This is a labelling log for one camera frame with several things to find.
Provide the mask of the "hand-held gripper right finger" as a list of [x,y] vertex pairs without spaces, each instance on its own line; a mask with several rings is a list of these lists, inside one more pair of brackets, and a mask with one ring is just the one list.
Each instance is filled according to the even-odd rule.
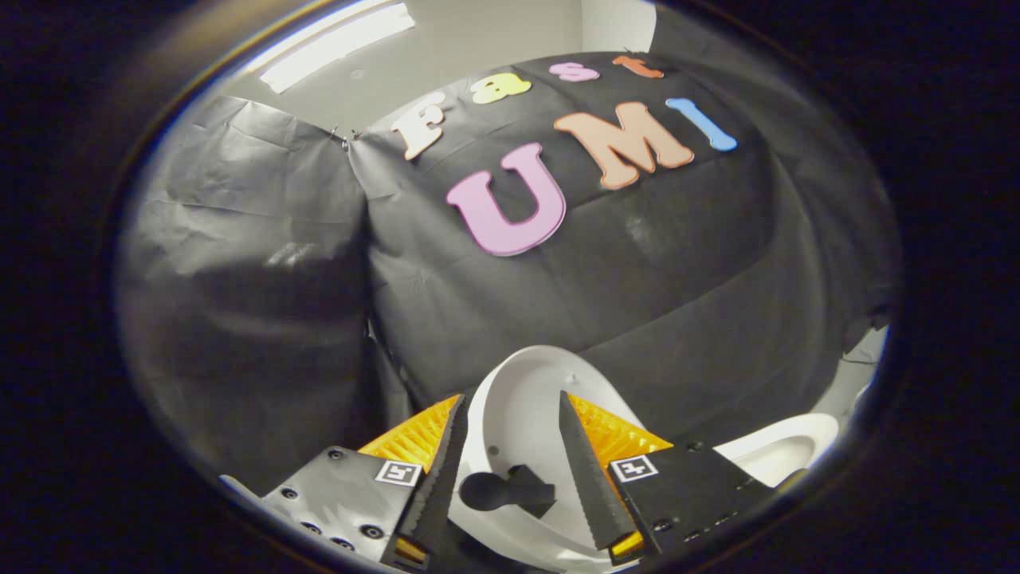
[[709,446],[674,446],[571,393],[559,396],[559,432],[591,537],[612,564],[710,558],[776,499]]

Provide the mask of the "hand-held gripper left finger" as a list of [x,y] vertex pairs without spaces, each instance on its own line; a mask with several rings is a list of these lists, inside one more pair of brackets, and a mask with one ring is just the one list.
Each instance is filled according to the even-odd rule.
[[366,446],[328,446],[259,502],[339,552],[424,571],[438,547],[469,431],[453,395]]

